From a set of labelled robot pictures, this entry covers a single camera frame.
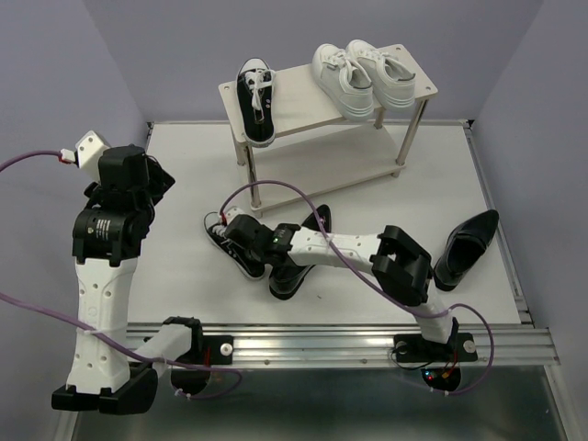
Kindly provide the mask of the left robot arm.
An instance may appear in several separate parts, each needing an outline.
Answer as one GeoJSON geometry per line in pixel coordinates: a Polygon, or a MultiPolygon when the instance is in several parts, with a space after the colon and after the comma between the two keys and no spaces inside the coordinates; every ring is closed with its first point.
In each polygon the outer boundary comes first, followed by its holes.
{"type": "Polygon", "coordinates": [[[155,206],[175,180],[133,144],[91,151],[77,163],[97,173],[73,226],[78,319],[73,364],[51,395],[55,410],[114,415],[146,413],[167,363],[193,362],[204,351],[195,318],[170,317],[135,357],[125,354],[130,288],[155,206]]]}

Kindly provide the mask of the white sneaker on shelf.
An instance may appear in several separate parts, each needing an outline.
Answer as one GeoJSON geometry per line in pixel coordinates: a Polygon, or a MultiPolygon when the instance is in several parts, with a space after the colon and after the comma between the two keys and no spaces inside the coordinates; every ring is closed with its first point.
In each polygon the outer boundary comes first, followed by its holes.
{"type": "Polygon", "coordinates": [[[352,40],[347,54],[367,72],[378,102],[387,110],[411,107],[415,100],[416,74],[391,54],[363,40],[352,40]]]}

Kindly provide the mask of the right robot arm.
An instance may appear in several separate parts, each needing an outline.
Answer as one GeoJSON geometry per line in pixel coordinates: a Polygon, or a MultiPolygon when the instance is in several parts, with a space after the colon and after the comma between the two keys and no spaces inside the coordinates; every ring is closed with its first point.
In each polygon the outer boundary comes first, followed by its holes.
{"type": "Polygon", "coordinates": [[[409,312],[419,326],[418,333],[394,339],[393,353],[400,363],[478,359],[472,334],[458,330],[458,320],[429,290],[431,255],[399,227],[388,225],[369,235],[322,233],[291,223],[272,230],[249,215],[238,215],[229,221],[226,234],[248,256],[272,267],[341,267],[374,277],[378,294],[409,312]]]}

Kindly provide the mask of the beige two-tier shoe shelf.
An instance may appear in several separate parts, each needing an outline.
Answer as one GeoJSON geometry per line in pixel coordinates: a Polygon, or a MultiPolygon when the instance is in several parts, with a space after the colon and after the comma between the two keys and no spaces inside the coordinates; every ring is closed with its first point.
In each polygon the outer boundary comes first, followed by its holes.
{"type": "Polygon", "coordinates": [[[384,107],[376,106],[374,116],[364,123],[344,120],[314,83],[311,67],[301,65],[277,72],[275,141],[268,148],[257,148],[245,137],[236,83],[219,86],[238,170],[249,186],[249,206],[256,217],[298,200],[296,194],[276,186],[276,181],[290,183],[315,197],[400,174],[424,110],[438,89],[403,45],[385,50],[416,75],[415,107],[401,144],[395,143],[384,127],[384,107]]]}

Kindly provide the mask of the aluminium mounting rail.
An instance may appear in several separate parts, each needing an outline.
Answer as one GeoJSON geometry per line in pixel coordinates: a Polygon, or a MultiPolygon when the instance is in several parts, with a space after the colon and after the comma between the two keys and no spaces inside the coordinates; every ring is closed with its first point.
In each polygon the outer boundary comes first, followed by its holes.
{"type": "MultiPolygon", "coordinates": [[[[414,325],[205,324],[205,335],[233,337],[232,365],[241,369],[392,368],[394,338],[414,325]]],[[[495,367],[557,366],[549,330],[530,325],[492,328],[495,367]]]]}

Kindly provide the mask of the black canvas sneaker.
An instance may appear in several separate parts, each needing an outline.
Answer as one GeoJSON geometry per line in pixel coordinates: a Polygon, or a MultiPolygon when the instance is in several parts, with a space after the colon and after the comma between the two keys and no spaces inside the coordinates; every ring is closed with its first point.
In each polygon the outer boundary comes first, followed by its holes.
{"type": "Polygon", "coordinates": [[[272,109],[276,76],[264,60],[251,58],[236,77],[244,137],[256,148],[265,148],[275,139],[272,109]]]}
{"type": "Polygon", "coordinates": [[[203,228],[211,243],[226,254],[249,279],[259,280],[266,268],[246,255],[242,247],[225,236],[226,225],[217,212],[209,212],[203,218],[203,228]]]}

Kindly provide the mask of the white sneaker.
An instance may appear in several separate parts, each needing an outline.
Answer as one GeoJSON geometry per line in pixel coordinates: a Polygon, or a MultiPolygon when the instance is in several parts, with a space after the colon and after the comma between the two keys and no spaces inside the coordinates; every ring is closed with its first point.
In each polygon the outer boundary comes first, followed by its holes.
{"type": "Polygon", "coordinates": [[[313,54],[311,74],[314,82],[331,99],[347,120],[363,122],[373,114],[373,86],[367,71],[345,50],[330,43],[313,54]]]}
{"type": "Polygon", "coordinates": [[[391,54],[363,40],[352,40],[347,54],[367,72],[378,102],[387,110],[411,107],[415,100],[416,74],[391,54]]]}

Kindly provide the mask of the black leather loafer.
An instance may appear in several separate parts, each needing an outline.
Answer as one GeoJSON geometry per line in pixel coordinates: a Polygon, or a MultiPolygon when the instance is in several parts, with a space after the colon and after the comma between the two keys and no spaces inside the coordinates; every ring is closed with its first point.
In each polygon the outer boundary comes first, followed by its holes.
{"type": "MultiPolygon", "coordinates": [[[[302,227],[318,232],[319,225],[322,225],[326,232],[332,231],[332,212],[327,204],[322,204],[316,208],[320,220],[316,220],[311,213],[301,224],[302,227]]],[[[285,266],[274,266],[270,272],[268,286],[271,294],[279,300],[289,300],[298,291],[305,277],[314,266],[295,266],[286,264],[285,266]]]]}
{"type": "Polygon", "coordinates": [[[492,244],[499,220],[499,212],[488,209],[460,223],[449,234],[433,268],[438,289],[449,292],[457,287],[492,244]]]}

